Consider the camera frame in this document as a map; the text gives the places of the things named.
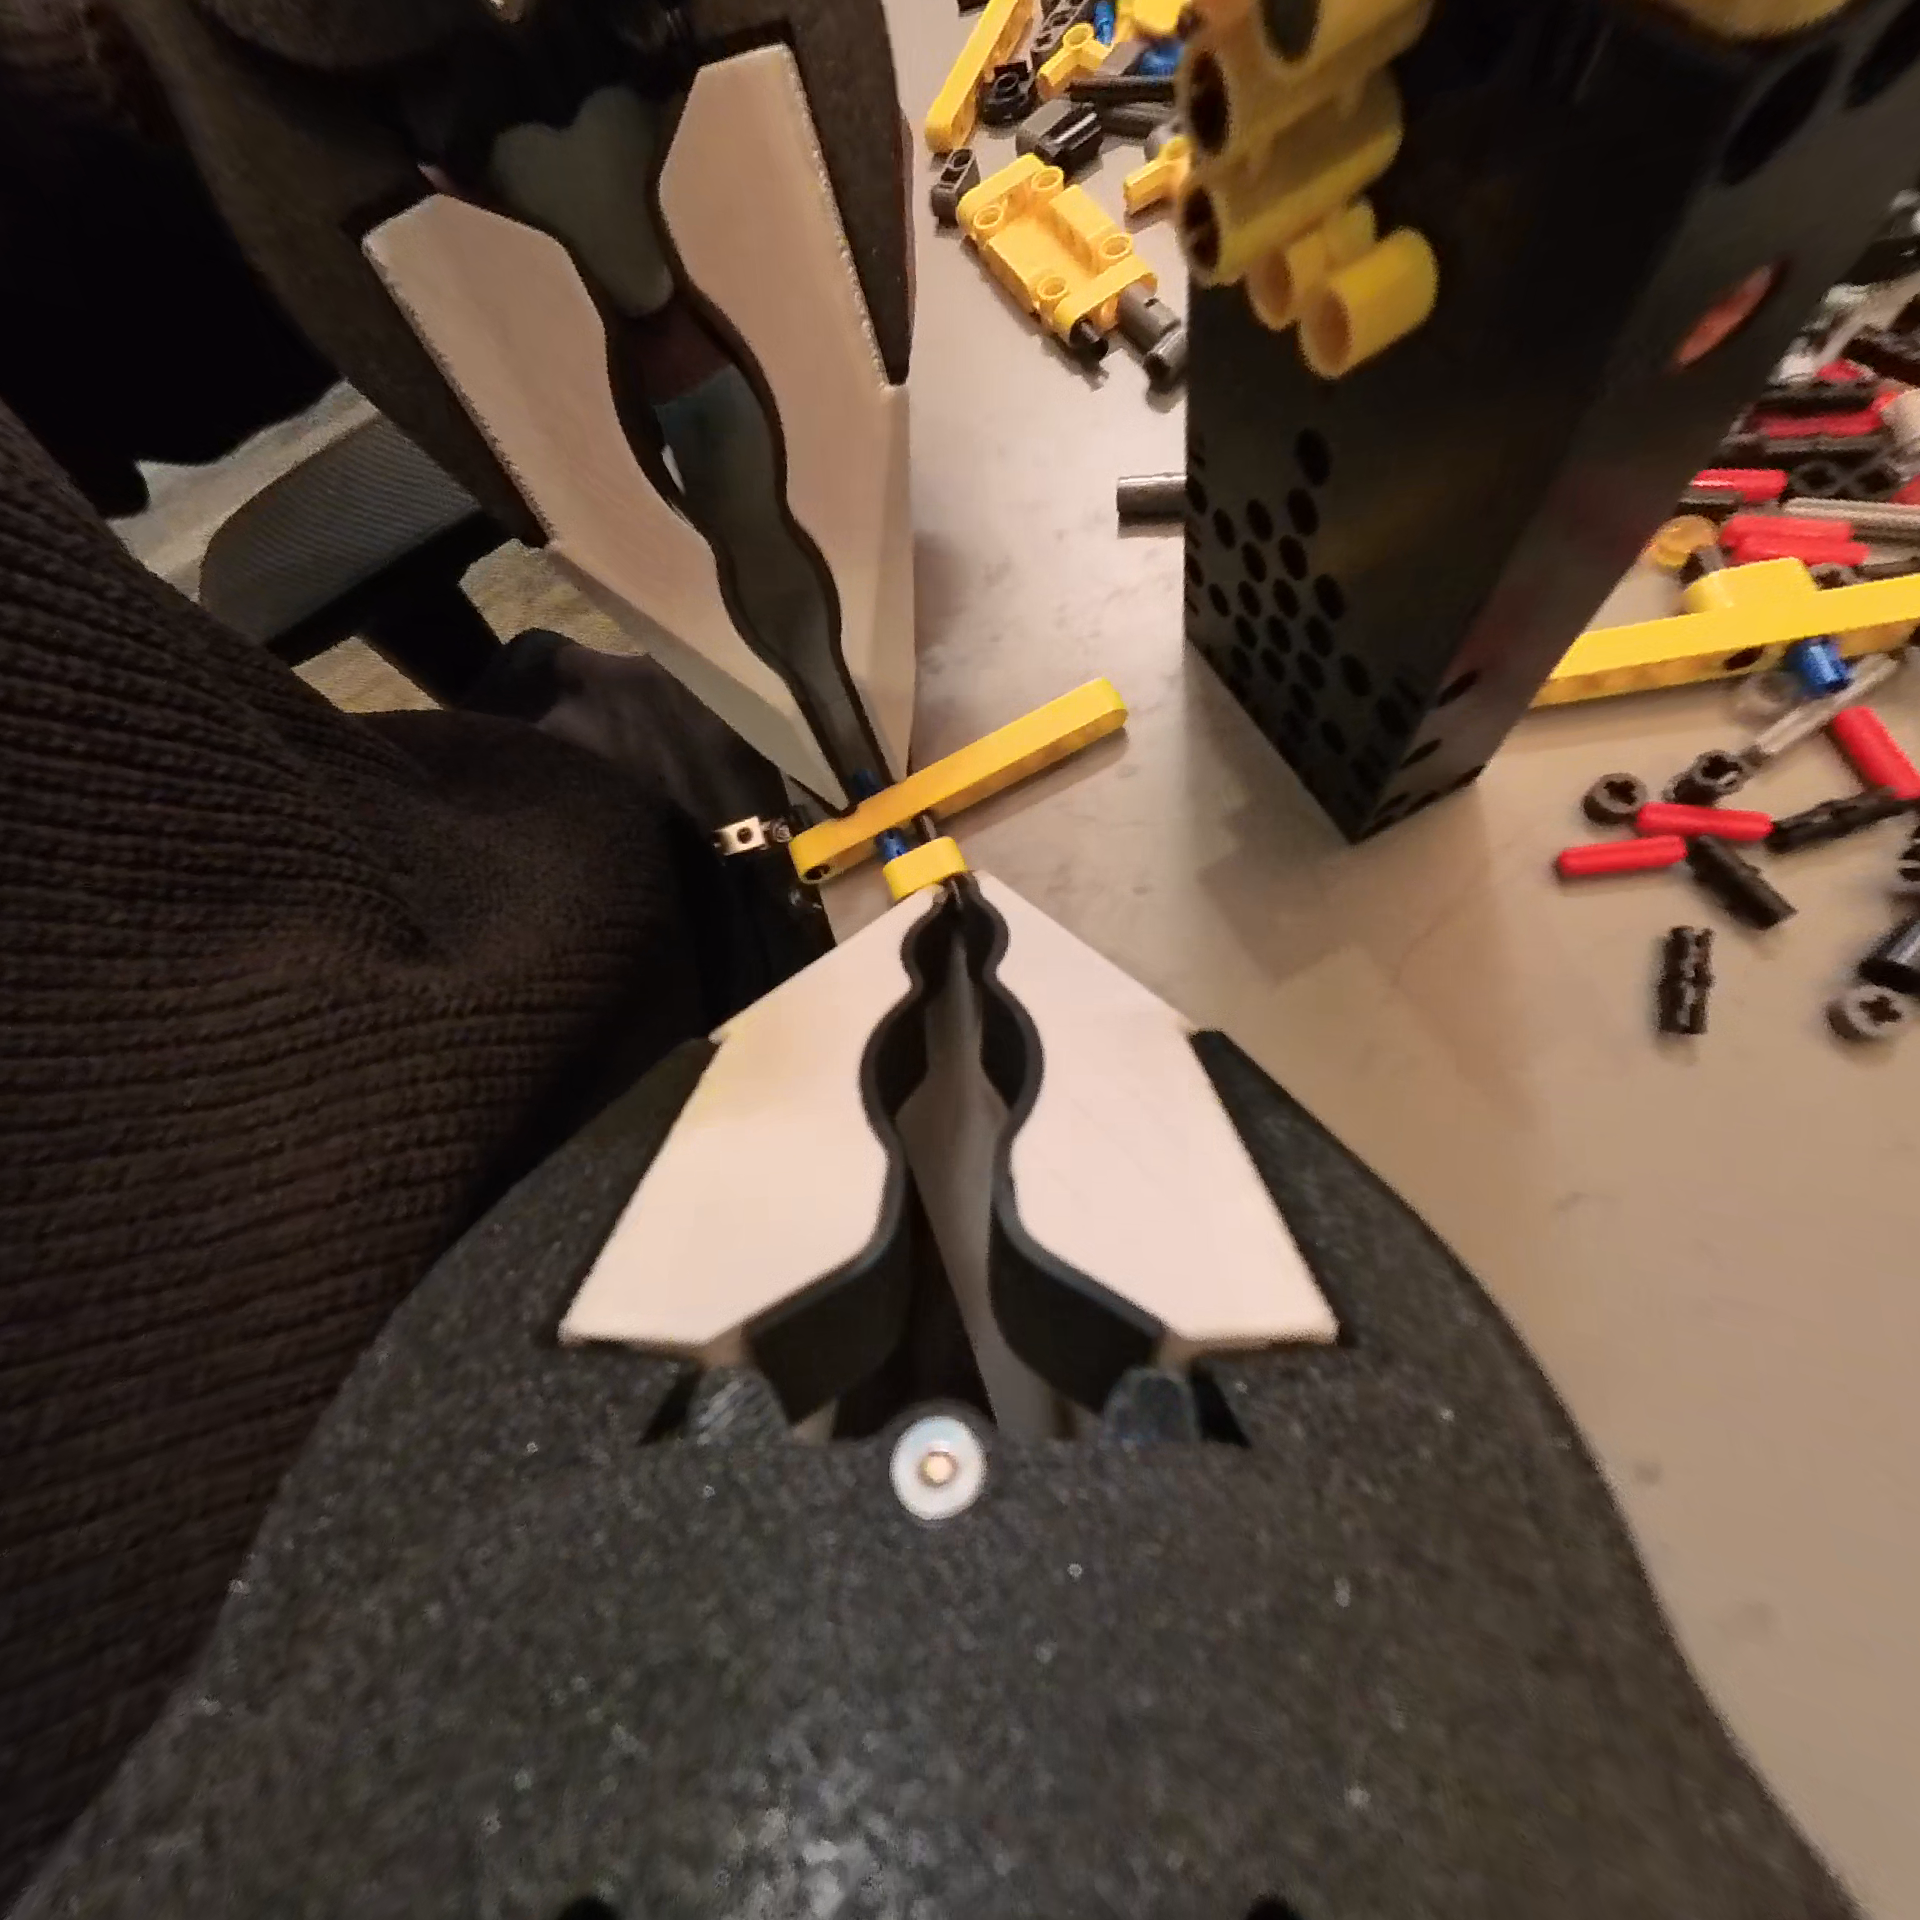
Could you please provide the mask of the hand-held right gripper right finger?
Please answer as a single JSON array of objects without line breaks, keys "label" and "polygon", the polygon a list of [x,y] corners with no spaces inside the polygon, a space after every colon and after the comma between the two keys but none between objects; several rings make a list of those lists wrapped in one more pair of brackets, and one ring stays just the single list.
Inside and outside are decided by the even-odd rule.
[{"label": "hand-held right gripper right finger", "polygon": [[1081,1410],[1137,1369],[1319,1348],[1337,1314],[1178,1009],[997,879],[961,882],[1001,1121],[989,1308]]}]

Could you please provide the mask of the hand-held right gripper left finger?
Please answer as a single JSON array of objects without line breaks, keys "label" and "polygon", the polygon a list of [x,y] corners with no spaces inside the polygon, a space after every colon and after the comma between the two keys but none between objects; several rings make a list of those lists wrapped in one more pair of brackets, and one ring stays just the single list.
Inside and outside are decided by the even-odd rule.
[{"label": "hand-held right gripper left finger", "polygon": [[792,1419],[880,1369],[914,1291],[898,1119],[952,911],[943,886],[898,903],[715,1032],[561,1345],[753,1368]]}]

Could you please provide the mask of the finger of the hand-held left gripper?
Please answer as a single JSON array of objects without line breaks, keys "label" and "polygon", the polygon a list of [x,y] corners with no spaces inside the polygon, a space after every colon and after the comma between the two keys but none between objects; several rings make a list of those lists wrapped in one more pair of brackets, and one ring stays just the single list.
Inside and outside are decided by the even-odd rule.
[{"label": "finger of the hand-held left gripper", "polygon": [[555,570],[759,758],[843,804],[794,691],[737,628],[707,538],[628,441],[609,328],[565,247],[432,195],[378,225],[365,258],[535,515]]},{"label": "finger of the hand-held left gripper", "polygon": [[784,505],[832,586],[832,654],[900,779],[917,708],[911,409],[880,339],[801,64],[779,42],[704,64],[659,175],[690,289],[744,346],[772,402]]}]

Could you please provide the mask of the long yellow beam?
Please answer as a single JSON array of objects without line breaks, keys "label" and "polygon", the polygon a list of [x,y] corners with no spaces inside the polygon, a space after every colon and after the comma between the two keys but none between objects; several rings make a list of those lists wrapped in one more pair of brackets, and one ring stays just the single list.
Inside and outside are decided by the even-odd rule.
[{"label": "long yellow beam", "polygon": [[888,785],[851,811],[799,833],[789,857],[803,882],[819,886],[864,864],[880,840],[921,817],[947,824],[973,804],[1052,770],[1116,737],[1129,720],[1109,679],[1093,679]]}]

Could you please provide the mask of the yellow toy brick assembly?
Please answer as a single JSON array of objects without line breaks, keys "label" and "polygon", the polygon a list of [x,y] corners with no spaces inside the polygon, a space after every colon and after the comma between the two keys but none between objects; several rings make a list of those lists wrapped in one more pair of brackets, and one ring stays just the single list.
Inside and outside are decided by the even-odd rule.
[{"label": "yellow toy brick assembly", "polygon": [[1188,416],[1722,395],[1866,239],[1912,4],[1202,4]]}]

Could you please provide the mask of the black rectangular block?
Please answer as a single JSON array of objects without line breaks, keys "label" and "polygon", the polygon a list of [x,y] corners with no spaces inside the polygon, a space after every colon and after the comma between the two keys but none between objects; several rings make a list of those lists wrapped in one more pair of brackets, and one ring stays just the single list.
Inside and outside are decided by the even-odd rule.
[{"label": "black rectangular block", "polygon": [[1497,391],[1347,391],[1187,414],[1185,633],[1361,844],[1479,777],[1693,470],[1819,299],[1732,394],[1641,388],[1625,407]]}]

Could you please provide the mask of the grey elbow connector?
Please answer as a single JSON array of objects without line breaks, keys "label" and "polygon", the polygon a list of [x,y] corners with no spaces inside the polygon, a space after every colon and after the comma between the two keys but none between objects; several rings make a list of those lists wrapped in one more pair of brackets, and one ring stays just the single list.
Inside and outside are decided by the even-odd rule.
[{"label": "grey elbow connector", "polygon": [[1120,292],[1116,328],[1135,350],[1153,394],[1173,394],[1185,385],[1188,364],[1187,323],[1145,281],[1137,281]]}]

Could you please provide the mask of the yellow rectangular panel brick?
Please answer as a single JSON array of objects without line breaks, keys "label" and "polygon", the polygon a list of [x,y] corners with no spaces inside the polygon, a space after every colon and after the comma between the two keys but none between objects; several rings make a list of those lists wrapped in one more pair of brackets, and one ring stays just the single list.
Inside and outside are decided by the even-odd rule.
[{"label": "yellow rectangular panel brick", "polygon": [[1063,168],[1023,153],[980,179],[956,223],[983,268],[1060,348],[1103,355],[1135,289],[1159,278],[1135,239]]}]

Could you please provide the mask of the person's dark sweater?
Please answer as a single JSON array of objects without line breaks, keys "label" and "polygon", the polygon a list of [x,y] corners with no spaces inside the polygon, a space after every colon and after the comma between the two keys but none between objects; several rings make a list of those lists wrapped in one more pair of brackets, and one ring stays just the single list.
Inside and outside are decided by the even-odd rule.
[{"label": "person's dark sweater", "polygon": [[480,1215],[772,979],[779,774],[655,662],[344,712],[4,412],[3,1863],[200,1659],[282,1476]]}]

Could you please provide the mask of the pile of black red pins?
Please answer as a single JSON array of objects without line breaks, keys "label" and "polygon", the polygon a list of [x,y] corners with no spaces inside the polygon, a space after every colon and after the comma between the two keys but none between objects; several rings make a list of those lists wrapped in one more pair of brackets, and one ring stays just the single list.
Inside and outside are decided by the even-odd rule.
[{"label": "pile of black red pins", "polygon": [[[1703,576],[1765,560],[1799,560],[1819,586],[1919,576],[1916,313],[1916,257],[1882,279],[1858,266],[1829,291],[1589,628],[1664,618]],[[1749,703],[1756,731],[1664,785],[1593,779],[1581,809],[1595,840],[1556,856],[1555,875],[1688,874],[1724,920],[1770,934],[1795,916],[1778,864],[1900,826],[1888,890],[1905,912],[1824,1010],[1840,1042],[1893,1041],[1916,1024],[1919,790],[1916,745],[1879,703],[1906,666],[1916,633],[1852,664],[1826,640],[1799,642],[1772,670],[1713,681]]]}]

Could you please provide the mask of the yellow angled beam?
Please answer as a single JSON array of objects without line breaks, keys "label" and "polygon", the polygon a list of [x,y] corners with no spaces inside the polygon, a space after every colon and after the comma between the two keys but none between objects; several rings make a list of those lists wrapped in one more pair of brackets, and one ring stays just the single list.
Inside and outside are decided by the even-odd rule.
[{"label": "yellow angled beam", "polygon": [[1530,706],[1736,681],[1780,666],[1785,650],[1811,640],[1826,640],[1847,664],[1884,656],[1916,633],[1916,622],[1916,571],[1821,586],[1799,560],[1731,567],[1683,591],[1676,614],[1586,628]]}]

